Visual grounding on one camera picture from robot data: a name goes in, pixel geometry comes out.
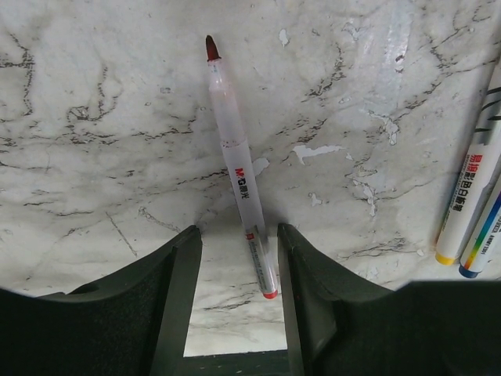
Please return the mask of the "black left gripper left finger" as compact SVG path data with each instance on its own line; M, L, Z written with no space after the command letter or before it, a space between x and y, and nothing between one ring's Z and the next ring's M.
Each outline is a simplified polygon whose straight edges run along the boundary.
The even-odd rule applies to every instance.
M64 294L1 292L4 375L173 375L200 269L190 226L151 254Z

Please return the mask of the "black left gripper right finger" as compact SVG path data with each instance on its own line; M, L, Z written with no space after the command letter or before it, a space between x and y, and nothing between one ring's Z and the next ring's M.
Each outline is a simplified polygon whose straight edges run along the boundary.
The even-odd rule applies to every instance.
M413 281L392 291L277 228L294 375L497 375L500 284Z

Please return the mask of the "white red marker pen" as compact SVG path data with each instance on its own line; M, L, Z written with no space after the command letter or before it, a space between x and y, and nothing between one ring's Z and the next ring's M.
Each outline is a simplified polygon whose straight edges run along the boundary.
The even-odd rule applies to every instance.
M258 286L267 299L278 295L275 263L269 250L268 234L258 193L250 147L242 118L214 39L205 39L209 69L209 93L236 206L250 250Z

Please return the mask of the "white blue marker pen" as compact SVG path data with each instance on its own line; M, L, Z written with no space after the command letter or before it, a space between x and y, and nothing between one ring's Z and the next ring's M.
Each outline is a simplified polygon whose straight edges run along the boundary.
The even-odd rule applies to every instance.
M497 182L460 258L459 273L476 278L500 242L500 182Z

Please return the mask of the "white yellow marker pen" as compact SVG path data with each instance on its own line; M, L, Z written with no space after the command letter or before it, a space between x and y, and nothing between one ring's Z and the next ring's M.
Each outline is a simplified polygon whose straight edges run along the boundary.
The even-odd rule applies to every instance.
M499 158L500 65L497 64L435 244L435 258L442 265L452 265L466 247Z

